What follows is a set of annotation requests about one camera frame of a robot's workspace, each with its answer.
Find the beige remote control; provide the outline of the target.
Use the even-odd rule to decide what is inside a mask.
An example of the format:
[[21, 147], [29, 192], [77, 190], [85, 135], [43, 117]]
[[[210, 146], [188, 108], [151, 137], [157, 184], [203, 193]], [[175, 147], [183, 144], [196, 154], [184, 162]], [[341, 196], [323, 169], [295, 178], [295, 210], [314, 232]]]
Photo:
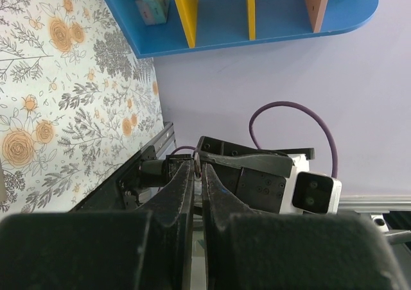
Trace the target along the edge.
[[6, 185], [4, 181], [3, 168], [0, 165], [0, 202], [7, 200]]

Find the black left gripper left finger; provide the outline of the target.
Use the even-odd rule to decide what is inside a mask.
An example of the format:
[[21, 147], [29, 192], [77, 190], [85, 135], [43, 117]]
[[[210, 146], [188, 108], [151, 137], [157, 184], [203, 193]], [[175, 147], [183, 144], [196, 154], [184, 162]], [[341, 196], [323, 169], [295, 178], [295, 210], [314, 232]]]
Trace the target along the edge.
[[1, 222], [2, 289], [189, 289], [194, 163], [133, 211]]

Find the black orange battery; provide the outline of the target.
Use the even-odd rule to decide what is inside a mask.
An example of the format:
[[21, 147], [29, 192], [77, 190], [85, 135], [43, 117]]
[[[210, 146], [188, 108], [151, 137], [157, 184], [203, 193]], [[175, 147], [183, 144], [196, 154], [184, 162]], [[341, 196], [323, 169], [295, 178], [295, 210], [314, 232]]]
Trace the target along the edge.
[[202, 166], [201, 166], [199, 152], [197, 151], [194, 152], [193, 161], [194, 161], [194, 169], [195, 169], [195, 178], [199, 180], [202, 177]]

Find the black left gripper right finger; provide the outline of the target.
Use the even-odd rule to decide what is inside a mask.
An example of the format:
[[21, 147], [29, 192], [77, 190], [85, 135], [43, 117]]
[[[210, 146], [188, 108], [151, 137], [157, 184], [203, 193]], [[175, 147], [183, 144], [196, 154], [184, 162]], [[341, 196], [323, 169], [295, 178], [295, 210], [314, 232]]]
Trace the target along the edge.
[[250, 209], [202, 168], [208, 289], [399, 289], [383, 234], [352, 215]]

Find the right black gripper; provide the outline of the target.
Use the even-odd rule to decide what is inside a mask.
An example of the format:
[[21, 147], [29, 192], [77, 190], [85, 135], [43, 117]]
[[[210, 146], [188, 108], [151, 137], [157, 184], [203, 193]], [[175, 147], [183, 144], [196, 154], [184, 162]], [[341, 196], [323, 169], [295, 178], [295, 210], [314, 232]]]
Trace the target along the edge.
[[250, 208], [270, 213], [300, 213], [291, 206], [297, 173], [309, 171], [314, 148], [254, 149], [203, 136], [196, 153], [213, 167], [226, 189]]

